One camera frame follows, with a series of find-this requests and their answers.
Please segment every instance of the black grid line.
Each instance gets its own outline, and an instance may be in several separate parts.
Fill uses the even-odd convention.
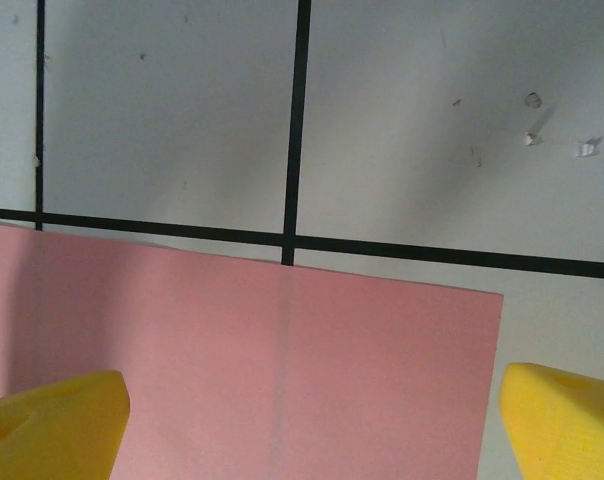
[[[300,162],[302,160],[302,130],[306,94],[306,68],[309,59],[311,29],[311,0],[298,1],[295,32],[295,59],[293,62],[293,89],[291,94],[291,126],[289,154],[286,168],[286,196],[284,199],[284,242],[282,264],[292,266],[295,257],[295,233],[298,221],[300,192]]]
[[[146,233],[151,235],[194,238],[200,240],[217,240],[222,242],[264,245],[270,247],[283,247],[285,241],[284,235],[280,233],[249,230],[198,227],[46,212],[43,213],[42,219],[44,224],[52,225]],[[35,220],[35,213],[21,210],[0,209],[0,220],[33,222]],[[587,260],[457,250],[396,243],[367,242],[362,240],[312,237],[306,235],[297,235],[295,237],[295,248],[319,252],[345,253],[369,257],[396,258],[399,260],[415,260],[450,265],[467,265],[511,271],[604,279],[604,262],[592,262]]]
[[[46,0],[38,0],[35,40],[35,229],[44,226],[44,72]]]

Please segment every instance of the yellow foam block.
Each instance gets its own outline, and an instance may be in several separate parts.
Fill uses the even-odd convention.
[[[128,418],[114,371],[0,398],[0,479],[106,480]]]
[[[604,480],[604,381],[511,364],[500,409],[525,480]]]

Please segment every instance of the pink sheet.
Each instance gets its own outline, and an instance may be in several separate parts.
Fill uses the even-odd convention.
[[[0,226],[0,395],[121,370],[114,480],[471,480],[501,304]]]

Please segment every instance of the white wall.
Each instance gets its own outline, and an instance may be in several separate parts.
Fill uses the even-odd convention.
[[[32,3],[0,6],[0,208],[33,208]],[[49,0],[46,210],[281,231],[295,17],[293,0]],[[305,120],[301,234],[604,261],[604,0],[315,2]],[[599,155],[575,158],[591,137]],[[296,258],[505,294],[481,479],[519,478],[507,362],[604,378],[603,280]]]

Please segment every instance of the pink paper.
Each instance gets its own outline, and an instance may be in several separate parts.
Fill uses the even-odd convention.
[[[501,303],[0,227],[0,394],[121,370],[114,480],[471,480]]]

